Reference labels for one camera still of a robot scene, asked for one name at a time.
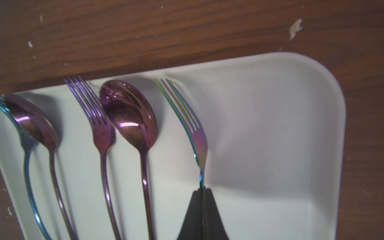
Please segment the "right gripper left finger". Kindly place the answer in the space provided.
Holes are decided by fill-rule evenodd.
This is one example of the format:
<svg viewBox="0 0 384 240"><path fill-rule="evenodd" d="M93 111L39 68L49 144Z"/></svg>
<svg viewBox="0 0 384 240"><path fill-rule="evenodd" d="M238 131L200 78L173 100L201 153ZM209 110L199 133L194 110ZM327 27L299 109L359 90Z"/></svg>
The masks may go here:
<svg viewBox="0 0 384 240"><path fill-rule="evenodd" d="M202 191L193 192L186 216L184 218L177 240L201 240L203 235L202 223Z"/></svg>

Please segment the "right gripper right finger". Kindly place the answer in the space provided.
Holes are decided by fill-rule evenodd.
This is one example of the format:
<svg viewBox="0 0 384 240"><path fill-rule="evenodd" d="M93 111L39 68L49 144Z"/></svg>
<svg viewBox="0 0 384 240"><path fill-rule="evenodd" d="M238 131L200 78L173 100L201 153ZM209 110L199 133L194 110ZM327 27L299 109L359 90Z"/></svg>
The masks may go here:
<svg viewBox="0 0 384 240"><path fill-rule="evenodd" d="M203 240L229 240L213 192L203 187Z"/></svg>

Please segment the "rainbow iridescent fork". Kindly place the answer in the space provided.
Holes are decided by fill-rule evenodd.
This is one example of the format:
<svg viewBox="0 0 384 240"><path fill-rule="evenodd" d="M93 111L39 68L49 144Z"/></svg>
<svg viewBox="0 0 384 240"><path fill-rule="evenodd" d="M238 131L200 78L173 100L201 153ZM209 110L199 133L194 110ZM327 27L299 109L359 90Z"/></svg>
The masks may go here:
<svg viewBox="0 0 384 240"><path fill-rule="evenodd" d="M169 79L156 79L155 82L181 121L188 135L194 151L194 157L200 168L200 186L204 187L208 141L203 126L189 103L172 81Z"/></svg>

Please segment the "purple fork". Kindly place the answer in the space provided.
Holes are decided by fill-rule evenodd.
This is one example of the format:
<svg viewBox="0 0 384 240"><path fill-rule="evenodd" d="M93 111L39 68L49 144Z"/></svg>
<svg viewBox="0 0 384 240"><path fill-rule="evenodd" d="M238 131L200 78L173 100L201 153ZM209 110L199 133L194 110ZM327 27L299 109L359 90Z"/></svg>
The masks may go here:
<svg viewBox="0 0 384 240"><path fill-rule="evenodd" d="M107 176L107 155L116 142L115 130L111 125L99 98L82 77L65 77L64 80L82 107L91 125L94 144L101 157L102 186L111 225L115 239L120 240L122 237L119 232L113 209Z"/></svg>

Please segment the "purple spoon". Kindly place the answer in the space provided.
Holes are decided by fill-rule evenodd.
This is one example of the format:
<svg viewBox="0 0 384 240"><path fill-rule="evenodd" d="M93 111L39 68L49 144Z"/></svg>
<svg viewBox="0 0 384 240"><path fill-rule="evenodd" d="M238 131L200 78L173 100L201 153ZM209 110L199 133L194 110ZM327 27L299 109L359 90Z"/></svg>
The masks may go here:
<svg viewBox="0 0 384 240"><path fill-rule="evenodd" d="M59 137L46 115L34 104L16 94L5 96L5 102L15 120L49 151L50 171L61 212L70 238L76 240L74 228L69 220L56 176L55 153L60 145Z"/></svg>
<svg viewBox="0 0 384 240"><path fill-rule="evenodd" d="M155 113L144 95L121 80L105 82L100 102L117 132L134 146L141 158L141 176L150 240L156 238L148 180L147 155L158 137Z"/></svg>

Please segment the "blue metal fork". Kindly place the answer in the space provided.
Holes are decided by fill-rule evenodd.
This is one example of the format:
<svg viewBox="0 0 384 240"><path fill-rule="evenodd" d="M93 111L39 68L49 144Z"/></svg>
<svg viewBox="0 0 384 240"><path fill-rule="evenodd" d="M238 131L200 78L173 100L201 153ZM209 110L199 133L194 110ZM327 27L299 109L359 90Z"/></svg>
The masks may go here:
<svg viewBox="0 0 384 240"><path fill-rule="evenodd" d="M15 118L11 115L11 111L6 106L6 102L4 97L1 96L1 110L4 112L4 114L11 120L13 125L15 126L16 130L19 133L21 146L24 150L25 156L24 156L24 179L25 179L25 185L27 189L27 194L29 198L29 202L35 217L35 220L39 226L39 229L41 233L43 234L44 238L46 240L51 240L51 236L49 235L42 218L40 216L40 213L38 211L36 201L33 195L31 180L30 180L30 172L29 172L29 163L30 163L30 156L31 152L39 145L38 141L34 139L29 133L24 130L21 125L15 120Z"/></svg>

